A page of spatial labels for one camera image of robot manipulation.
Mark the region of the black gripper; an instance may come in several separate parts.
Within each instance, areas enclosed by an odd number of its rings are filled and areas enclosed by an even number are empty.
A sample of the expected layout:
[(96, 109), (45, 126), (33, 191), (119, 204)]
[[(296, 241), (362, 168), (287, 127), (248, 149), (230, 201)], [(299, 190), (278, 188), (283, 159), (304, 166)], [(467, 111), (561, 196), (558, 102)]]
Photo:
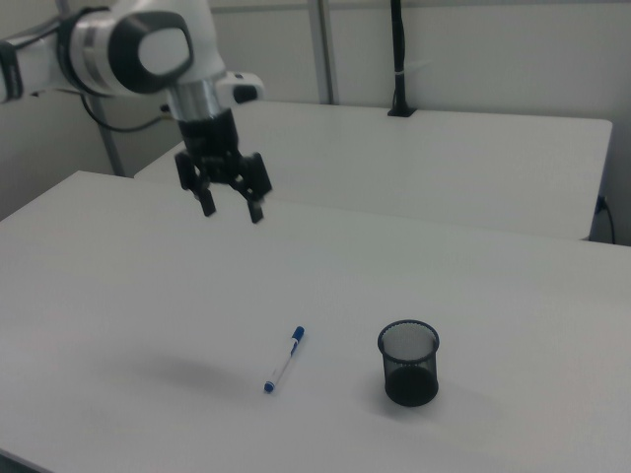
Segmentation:
[(239, 136), (233, 113), (221, 112), (201, 121), (179, 124), (185, 149), (175, 155), (180, 185), (199, 201), (205, 217), (216, 212), (210, 184), (229, 185), (245, 199), (250, 219), (263, 219), (263, 196), (272, 184), (259, 153), (245, 156), (239, 149)]

